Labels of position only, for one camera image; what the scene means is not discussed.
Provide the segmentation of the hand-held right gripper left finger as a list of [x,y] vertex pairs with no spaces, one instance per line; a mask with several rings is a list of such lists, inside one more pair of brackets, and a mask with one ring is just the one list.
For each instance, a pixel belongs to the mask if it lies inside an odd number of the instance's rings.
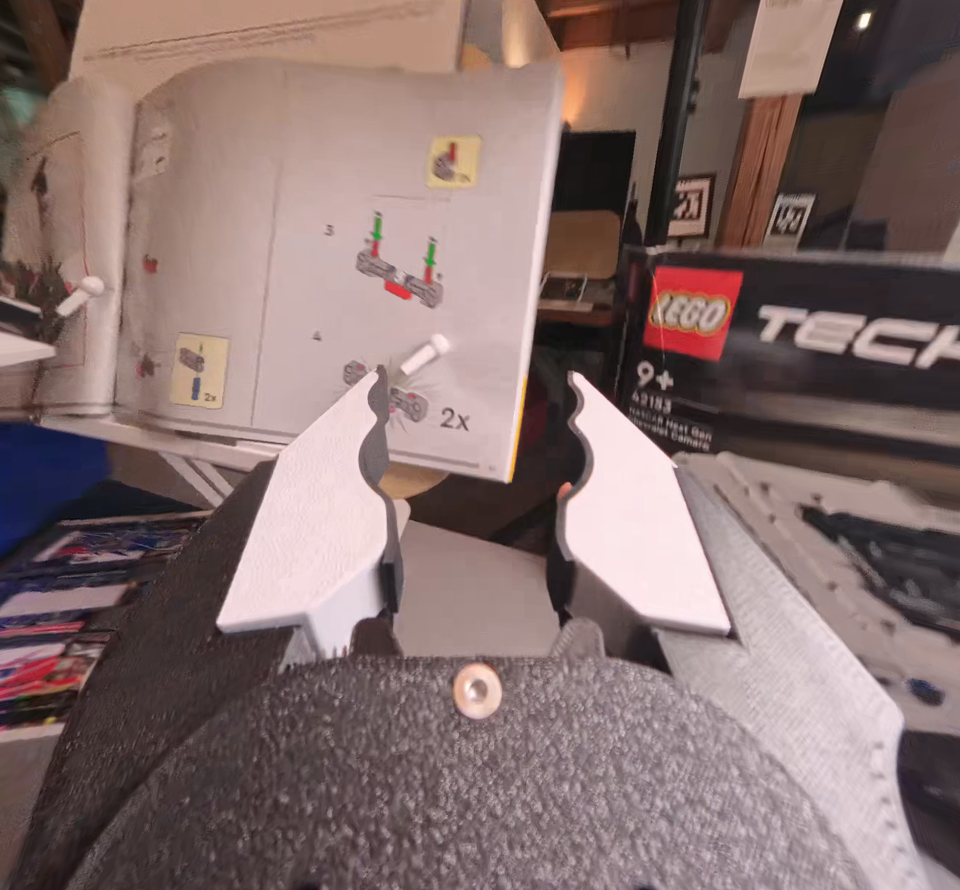
[[280,452],[223,600],[222,633],[292,627],[318,657],[345,656],[362,620],[399,609],[386,370],[358,383]]

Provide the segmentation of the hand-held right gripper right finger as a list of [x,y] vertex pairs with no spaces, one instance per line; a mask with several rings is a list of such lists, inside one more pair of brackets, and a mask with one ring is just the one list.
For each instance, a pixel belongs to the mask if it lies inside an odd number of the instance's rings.
[[558,503],[558,553],[572,571],[566,609],[606,639],[642,628],[730,637],[676,465],[581,373],[567,379],[584,466]]

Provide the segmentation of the white book stand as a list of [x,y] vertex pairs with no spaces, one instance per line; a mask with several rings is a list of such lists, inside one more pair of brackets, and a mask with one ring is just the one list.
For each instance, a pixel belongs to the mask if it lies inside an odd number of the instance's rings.
[[[104,292],[102,279],[86,276],[56,306],[37,307],[2,289],[2,370],[30,364],[42,369],[57,354],[53,342],[66,320]],[[281,443],[163,431],[123,421],[114,413],[77,416],[31,408],[27,415],[47,430],[155,452],[211,507],[234,490],[220,469],[249,473],[285,449]]]

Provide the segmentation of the white instruction booklet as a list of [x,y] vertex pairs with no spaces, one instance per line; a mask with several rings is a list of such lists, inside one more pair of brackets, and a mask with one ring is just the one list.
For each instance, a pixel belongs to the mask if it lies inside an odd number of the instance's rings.
[[378,368],[392,459],[509,483],[562,136],[558,63],[238,60],[71,81],[6,186],[2,418],[286,444]]

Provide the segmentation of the black cardboard set box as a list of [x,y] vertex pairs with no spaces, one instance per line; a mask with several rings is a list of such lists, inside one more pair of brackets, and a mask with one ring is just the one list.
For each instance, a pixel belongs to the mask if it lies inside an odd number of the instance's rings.
[[957,260],[633,248],[628,267],[617,402],[668,454],[872,465],[958,504]]

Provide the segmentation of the pale round wooden board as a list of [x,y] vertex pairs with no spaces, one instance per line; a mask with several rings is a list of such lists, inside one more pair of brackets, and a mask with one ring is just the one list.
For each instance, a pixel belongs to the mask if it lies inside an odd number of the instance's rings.
[[434,468],[391,462],[379,487],[391,500],[410,500],[437,487],[449,475]]

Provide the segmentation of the colourful sticker sheet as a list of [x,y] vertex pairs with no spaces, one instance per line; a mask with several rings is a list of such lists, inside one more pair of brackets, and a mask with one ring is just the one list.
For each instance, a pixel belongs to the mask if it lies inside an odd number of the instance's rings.
[[211,514],[64,520],[3,560],[3,739],[61,732],[119,625]]

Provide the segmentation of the large blue parts bin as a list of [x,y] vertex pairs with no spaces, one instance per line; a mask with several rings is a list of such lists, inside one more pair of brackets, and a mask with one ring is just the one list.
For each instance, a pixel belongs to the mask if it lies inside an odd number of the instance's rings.
[[1,424],[1,555],[111,473],[106,444],[30,423]]

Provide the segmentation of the black white marker tag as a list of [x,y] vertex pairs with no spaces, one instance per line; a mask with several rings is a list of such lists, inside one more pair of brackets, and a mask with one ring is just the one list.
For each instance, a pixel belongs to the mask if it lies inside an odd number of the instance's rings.
[[795,250],[805,234],[817,202],[814,193],[777,194],[762,247]]
[[716,174],[679,176],[667,229],[668,239],[705,239],[711,234]]

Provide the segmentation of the black metal pole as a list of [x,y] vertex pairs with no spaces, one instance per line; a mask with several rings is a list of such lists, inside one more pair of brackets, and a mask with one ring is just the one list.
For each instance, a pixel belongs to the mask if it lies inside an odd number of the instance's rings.
[[702,52],[709,0],[679,2],[644,231],[647,247],[657,247],[666,242],[669,224],[673,218],[676,183],[685,145],[693,83]]

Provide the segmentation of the printed paper sheet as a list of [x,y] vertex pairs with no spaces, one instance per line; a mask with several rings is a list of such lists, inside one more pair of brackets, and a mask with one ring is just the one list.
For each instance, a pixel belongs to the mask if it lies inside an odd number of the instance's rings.
[[760,0],[740,100],[808,95],[821,80],[844,0]]

